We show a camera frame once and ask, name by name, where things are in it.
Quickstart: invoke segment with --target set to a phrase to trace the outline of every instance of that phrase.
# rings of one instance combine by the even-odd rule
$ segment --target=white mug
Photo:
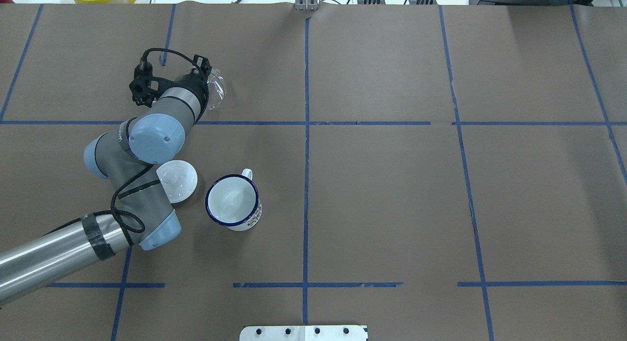
[[[233,231],[246,231],[262,216],[262,202],[250,169],[217,180],[207,191],[204,203],[213,221]]]

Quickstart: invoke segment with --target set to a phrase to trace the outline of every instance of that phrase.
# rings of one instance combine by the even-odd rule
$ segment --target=brown table surface
[[[627,10],[0,4],[0,21],[2,251],[108,207],[82,153],[145,111],[128,91],[145,49],[206,55],[228,93],[177,155],[199,175],[182,234],[3,306],[3,341],[304,323],[627,340]],[[244,168],[264,214],[233,232],[204,196]]]

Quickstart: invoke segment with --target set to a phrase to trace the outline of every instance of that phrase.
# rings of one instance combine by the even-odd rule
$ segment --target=black tape
[[[130,125],[130,122],[136,120],[136,118],[137,117],[131,118],[120,124],[120,127],[118,128],[118,143],[120,144],[121,149],[123,149],[128,155],[135,160],[139,160],[139,158],[137,158],[137,156],[135,156],[135,154],[130,150],[130,144],[128,144],[128,126]]]
[[[85,236],[87,236],[92,249],[100,260],[107,260],[116,254],[111,248],[111,244],[105,240],[94,214],[83,216],[80,218],[80,222],[83,224]]]

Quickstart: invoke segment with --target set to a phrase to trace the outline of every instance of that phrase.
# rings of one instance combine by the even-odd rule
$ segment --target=grid line
[[[627,287],[627,281],[609,280],[580,280],[580,281],[486,281],[487,287],[555,287],[555,286],[623,286]],[[457,287],[481,287],[477,281],[460,281]]]
[[[174,22],[175,16],[175,8],[176,4],[172,5],[172,11],[170,14],[170,23],[168,27],[168,36],[166,39],[166,48],[169,47],[172,26]],[[446,55],[446,64],[450,82],[450,91],[452,95],[452,101],[455,106],[455,122],[451,123],[453,126],[457,127],[458,139],[459,139],[459,147],[461,151],[462,164],[464,167],[464,179],[466,181],[466,189],[468,193],[468,201],[470,207],[470,213],[473,223],[473,229],[475,232],[475,249],[477,253],[480,279],[481,281],[461,281],[457,283],[458,287],[480,287],[483,292],[483,300],[484,300],[484,309],[486,313],[486,322],[488,325],[488,335],[490,340],[493,341],[493,330],[492,330],[492,319],[490,315],[490,307],[488,301],[487,288],[495,288],[495,287],[570,287],[570,286],[621,286],[627,287],[627,281],[607,281],[607,280],[581,280],[581,281],[486,281],[484,277],[484,268],[483,268],[483,259],[481,254],[481,247],[479,241],[479,231],[477,229],[477,219],[475,215],[475,209],[473,205],[472,198],[472,187],[470,185],[470,176],[468,173],[468,163],[466,162],[465,149],[463,144],[463,135],[462,135],[462,126],[605,126],[607,127],[607,131],[609,133],[609,137],[611,139],[612,145],[614,147],[614,152],[616,153],[617,160],[620,165],[621,172],[623,174],[623,179],[625,183],[627,183],[627,173],[625,171],[625,165],[618,149],[618,145],[616,139],[614,137],[612,126],[627,126],[627,122],[610,122],[609,117],[607,116],[607,111],[605,110],[605,106],[603,103],[602,96],[598,89],[598,85],[596,83],[596,79],[594,77],[593,70],[589,64],[589,60],[587,58],[587,53],[582,41],[582,37],[580,35],[580,30],[576,18],[576,14],[574,11],[574,7],[570,5],[571,17],[573,19],[574,29],[576,32],[576,36],[578,39],[578,43],[580,46],[580,50],[582,53],[582,57],[586,64],[586,68],[589,73],[589,77],[591,79],[591,83],[593,84],[594,92],[596,94],[598,103],[600,105],[600,109],[603,114],[604,122],[462,122],[459,116],[459,109],[457,105],[457,97],[455,95],[455,90],[453,87],[453,72],[452,72],[452,64],[450,60],[450,53],[448,49],[448,42],[446,38],[446,27],[445,20],[443,15],[443,8],[441,6],[439,8],[441,29],[443,34],[443,43]],[[20,74],[20,70],[22,68],[22,64],[25,60],[25,55],[29,48],[29,44],[33,38],[34,31],[36,29],[38,20],[40,19],[41,11],[43,9],[43,5],[40,4],[38,8],[37,15],[34,19],[33,26],[31,27],[31,31],[29,33],[29,37],[27,42],[25,43],[24,50],[20,57],[20,61],[18,62],[18,66],[16,68],[15,74],[13,76],[13,80],[11,85],[9,86],[9,91],[4,100],[4,104],[2,106],[2,111],[0,111],[0,124],[13,124],[13,125],[109,125],[109,124],[119,124],[122,121],[5,121],[4,115],[6,113],[7,107],[9,105],[9,101],[16,84],[17,78]],[[336,121],[336,122],[312,122],[309,118],[309,19],[305,20],[305,121],[304,122],[239,122],[239,121],[206,121],[206,122],[198,122],[200,125],[273,125],[273,126],[305,126],[306,140],[305,140],[305,192],[304,192],[304,252],[303,252],[303,282],[302,283],[234,283],[233,288],[302,288],[303,289],[303,322],[304,325],[307,325],[308,319],[308,308],[307,308],[307,290],[309,288],[355,288],[355,287],[374,287],[374,288],[394,288],[402,285],[402,282],[356,282],[356,283],[341,283],[341,282],[327,282],[327,283],[314,283],[309,282],[309,270],[308,270],[308,261],[309,261],[309,220],[308,220],[308,211],[309,211],[309,128],[310,126],[428,126],[431,125],[431,122],[359,122],[359,121]],[[162,65],[165,66],[167,59],[167,53],[163,53],[163,58],[160,58]],[[121,307],[123,304],[123,295],[125,288],[164,288],[164,283],[127,283],[128,277],[128,267],[130,265],[130,256],[132,253],[132,248],[128,248],[125,265],[123,269],[123,274],[121,277],[120,283],[52,283],[48,285],[49,288],[119,288],[119,298],[116,309],[116,316],[114,318],[114,326],[112,329],[112,341],[116,339],[117,336],[117,327],[119,324],[119,318],[121,316]]]
[[[172,26],[174,25],[174,15],[176,14],[176,4],[172,4],[172,11],[170,12],[170,24],[168,25],[168,36],[166,37],[165,49],[170,48],[170,37],[172,37]],[[159,55],[159,62],[162,66],[165,66],[168,61],[168,53],[164,51]]]
[[[305,19],[305,193],[303,216],[303,325],[309,323],[309,19]]]
[[[459,150],[461,151],[461,163],[464,169],[464,180],[466,182],[466,193],[468,194],[468,206],[470,207],[470,219],[472,221],[473,230],[475,232],[475,252],[477,254],[477,265],[479,265],[479,278],[481,279],[481,290],[483,294],[483,309],[485,311],[485,319],[488,327],[488,338],[494,341],[494,332],[492,329],[492,315],[490,313],[490,301],[488,299],[488,287],[485,285],[485,271],[483,269],[483,256],[481,253],[481,243],[479,241],[479,229],[477,228],[477,216],[475,215],[475,204],[472,198],[472,187],[470,186],[470,174],[468,173],[468,163],[466,162],[466,149],[464,148],[464,140],[461,132],[461,119],[459,118],[459,108],[457,107],[457,97],[453,88],[453,68],[451,65],[451,57],[448,51],[448,40],[446,39],[446,25],[444,22],[444,11],[442,6],[438,6],[439,21],[442,28],[442,40],[444,42],[444,53],[446,55],[446,67],[448,69],[448,80],[451,86],[451,97],[455,110],[455,122],[457,123],[457,138],[459,139]]]
[[[15,69],[15,73],[13,74],[13,79],[11,80],[11,84],[9,85],[9,91],[6,93],[6,97],[4,98],[4,104],[2,105],[2,111],[0,111],[0,122],[4,119],[4,114],[6,113],[6,109],[9,107],[9,101],[11,100],[11,94],[13,93],[13,88],[15,87],[15,83],[18,81],[18,76],[20,76],[20,70],[22,70],[22,64],[24,63],[26,53],[28,52],[28,47],[31,45],[31,40],[33,40],[33,35],[35,33],[35,29],[37,28],[37,23],[39,22],[39,18],[41,16],[41,10],[43,10],[43,4],[40,4],[37,15],[35,15],[35,19],[33,21],[33,26],[31,26],[31,31],[28,35],[26,43],[24,44],[24,49],[22,50],[22,55],[20,56],[20,61],[18,62],[18,66]]]
[[[402,282],[307,282],[307,288],[395,288]],[[303,288],[302,282],[245,282],[233,283],[233,288]]]
[[[584,46],[584,42],[581,39],[581,33],[579,31],[579,24],[577,23],[577,16],[575,14],[575,8],[572,3],[570,4],[570,9],[571,9],[571,18],[573,18],[573,26],[575,28],[575,34],[577,35],[577,41],[579,42],[579,48],[581,50],[581,55],[583,56],[584,62],[586,63],[588,75],[590,76],[590,81],[592,82],[596,99],[599,102],[599,107],[601,108],[601,113],[603,114],[603,120],[605,120],[605,126],[607,127],[609,138],[612,141],[612,146],[614,147],[614,153],[616,153],[616,159],[618,160],[618,165],[620,166],[621,173],[623,174],[623,181],[625,181],[625,184],[627,184],[627,171],[625,171],[625,164],[623,163],[621,152],[620,150],[618,150],[618,144],[616,143],[616,138],[614,138],[614,131],[612,130],[612,126],[609,123],[609,117],[607,117],[607,111],[605,110],[605,105],[603,104],[603,98],[601,97],[599,87],[596,84],[596,78],[594,77],[592,67],[590,66],[590,62],[587,58],[586,47]]]

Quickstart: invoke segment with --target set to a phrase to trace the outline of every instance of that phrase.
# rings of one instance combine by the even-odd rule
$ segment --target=white bowl
[[[157,169],[170,203],[182,202],[194,192],[198,175],[192,165],[182,160],[166,162]]]

